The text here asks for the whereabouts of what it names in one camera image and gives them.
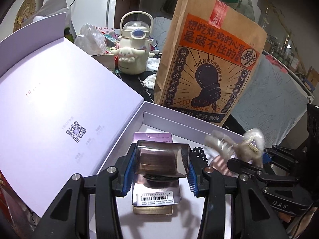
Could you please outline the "right hand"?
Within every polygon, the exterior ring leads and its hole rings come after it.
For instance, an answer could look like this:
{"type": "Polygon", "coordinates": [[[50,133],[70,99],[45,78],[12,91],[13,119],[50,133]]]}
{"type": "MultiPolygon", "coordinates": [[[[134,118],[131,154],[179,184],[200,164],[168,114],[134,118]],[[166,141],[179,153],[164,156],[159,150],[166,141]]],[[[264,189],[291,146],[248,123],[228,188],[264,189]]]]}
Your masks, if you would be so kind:
{"type": "Polygon", "coordinates": [[[301,236],[301,234],[306,230],[307,226],[309,226],[317,210],[318,207],[312,207],[306,214],[304,214],[290,231],[289,238],[299,238],[299,236],[301,236]]]}

